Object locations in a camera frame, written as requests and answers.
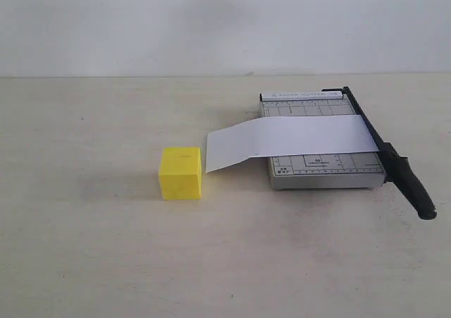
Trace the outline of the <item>white paper strip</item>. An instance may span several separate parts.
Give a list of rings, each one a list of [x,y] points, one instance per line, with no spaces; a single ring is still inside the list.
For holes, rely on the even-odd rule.
[[[360,115],[269,116],[208,133],[205,171],[250,158],[377,151]]]

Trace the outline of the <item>yellow foam block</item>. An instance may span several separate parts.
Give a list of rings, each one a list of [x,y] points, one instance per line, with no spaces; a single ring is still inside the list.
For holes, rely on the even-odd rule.
[[[202,158],[199,147],[166,147],[159,167],[164,200],[196,200],[202,196]]]

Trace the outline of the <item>black cutter blade arm handle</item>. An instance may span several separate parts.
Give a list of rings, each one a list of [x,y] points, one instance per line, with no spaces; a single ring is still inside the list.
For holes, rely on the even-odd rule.
[[[407,157],[400,156],[390,142],[385,142],[367,118],[349,87],[322,89],[322,92],[341,92],[347,95],[350,104],[360,115],[378,148],[378,158],[385,170],[385,181],[394,183],[416,210],[420,219],[437,217],[435,205],[421,181],[413,172]]]

